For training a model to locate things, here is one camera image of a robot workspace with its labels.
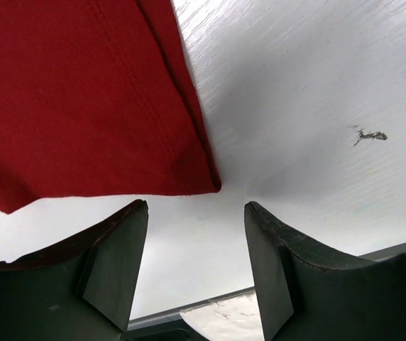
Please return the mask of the dark red t shirt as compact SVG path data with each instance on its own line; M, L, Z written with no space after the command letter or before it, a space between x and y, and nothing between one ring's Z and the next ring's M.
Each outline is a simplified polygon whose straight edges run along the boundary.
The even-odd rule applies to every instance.
M0 211L220 189L170 1L0 1Z

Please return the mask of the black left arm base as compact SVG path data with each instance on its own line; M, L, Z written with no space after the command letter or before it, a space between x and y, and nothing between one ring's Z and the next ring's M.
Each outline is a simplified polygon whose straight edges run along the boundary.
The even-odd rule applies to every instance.
M142 340L184 340L184 341L197 341L205 340L200 334L197 334L194 330L188 327L178 326L153 326L148 328L142 328L138 330L132 330L126 332L121 340L130 341L142 341Z

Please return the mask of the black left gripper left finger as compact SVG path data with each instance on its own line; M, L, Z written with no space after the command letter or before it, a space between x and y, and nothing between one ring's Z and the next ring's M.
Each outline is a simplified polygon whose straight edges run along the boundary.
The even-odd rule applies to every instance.
M56 244L0 262L0 340L120 340L147 228L148 205L135 200Z

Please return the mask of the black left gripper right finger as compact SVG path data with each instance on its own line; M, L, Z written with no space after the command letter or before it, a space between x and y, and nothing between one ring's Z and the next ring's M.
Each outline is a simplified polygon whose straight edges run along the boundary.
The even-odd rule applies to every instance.
M406 340L406 252L344 253L257 202L244 224L266 340Z

